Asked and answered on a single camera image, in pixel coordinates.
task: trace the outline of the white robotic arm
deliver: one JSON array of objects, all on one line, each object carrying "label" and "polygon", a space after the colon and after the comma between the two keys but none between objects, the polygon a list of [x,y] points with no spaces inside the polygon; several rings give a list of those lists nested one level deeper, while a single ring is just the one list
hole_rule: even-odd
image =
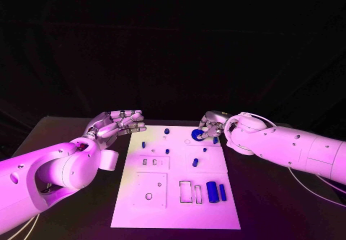
[{"label": "white robotic arm", "polygon": [[[0,162],[0,234],[48,209],[112,171],[118,153],[105,150],[116,136],[145,131],[139,110],[102,112],[82,137]],[[37,182],[50,185],[38,189]]]},{"label": "white robotic arm", "polygon": [[207,111],[197,130],[207,126],[206,132],[193,135],[195,141],[224,133],[226,146],[243,155],[256,155],[295,170],[315,174],[346,185],[346,142],[309,132],[275,126],[266,128],[262,118],[242,112],[230,115]]}]

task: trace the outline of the blue knob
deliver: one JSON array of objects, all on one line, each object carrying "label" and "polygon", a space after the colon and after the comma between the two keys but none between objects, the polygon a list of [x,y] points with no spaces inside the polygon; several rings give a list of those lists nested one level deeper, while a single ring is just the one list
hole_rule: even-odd
[{"label": "blue knob", "polygon": [[193,167],[195,167],[195,166],[197,166],[197,164],[198,164],[198,160],[194,158],[194,159],[193,159],[191,166],[193,166]]}]

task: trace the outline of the black background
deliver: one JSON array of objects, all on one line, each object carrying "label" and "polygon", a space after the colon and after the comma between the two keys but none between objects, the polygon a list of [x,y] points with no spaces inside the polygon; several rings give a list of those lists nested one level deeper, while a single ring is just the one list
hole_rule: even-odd
[{"label": "black background", "polygon": [[1,157],[41,117],[131,109],[249,112],[344,139],[344,25],[337,1],[1,1]]}]

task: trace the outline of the white board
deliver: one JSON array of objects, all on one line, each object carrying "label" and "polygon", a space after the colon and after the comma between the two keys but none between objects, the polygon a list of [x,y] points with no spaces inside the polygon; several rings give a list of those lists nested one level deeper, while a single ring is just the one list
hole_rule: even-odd
[{"label": "white board", "polygon": [[[146,131],[131,135],[112,228],[240,229],[220,143],[213,144],[211,137],[194,141],[193,129],[148,125]],[[182,191],[190,190],[184,194],[188,193],[191,203],[180,202],[181,181],[190,182],[190,189]],[[217,203],[208,203],[208,181],[216,182]],[[220,199],[218,184],[224,186],[226,201]]]}]

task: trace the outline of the dark table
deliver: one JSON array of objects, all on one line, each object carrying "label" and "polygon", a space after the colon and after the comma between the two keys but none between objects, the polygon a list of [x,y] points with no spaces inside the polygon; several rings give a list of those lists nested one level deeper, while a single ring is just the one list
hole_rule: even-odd
[{"label": "dark table", "polygon": [[[14,156],[69,142],[80,136],[87,122],[87,118],[44,117]],[[175,120],[144,122],[167,126],[198,124],[197,121]],[[89,186],[40,214],[28,240],[346,239],[346,208],[315,197],[296,183],[285,167],[256,156],[240,155],[227,148],[223,136],[220,145],[240,230],[110,228],[129,138],[129,135],[120,136],[109,147],[119,153],[115,171],[97,170]],[[315,176],[308,173],[298,176],[318,194],[338,200],[331,188]],[[5,240],[22,225],[4,233],[0,239]],[[30,227],[31,223],[14,240],[24,238]]]}]

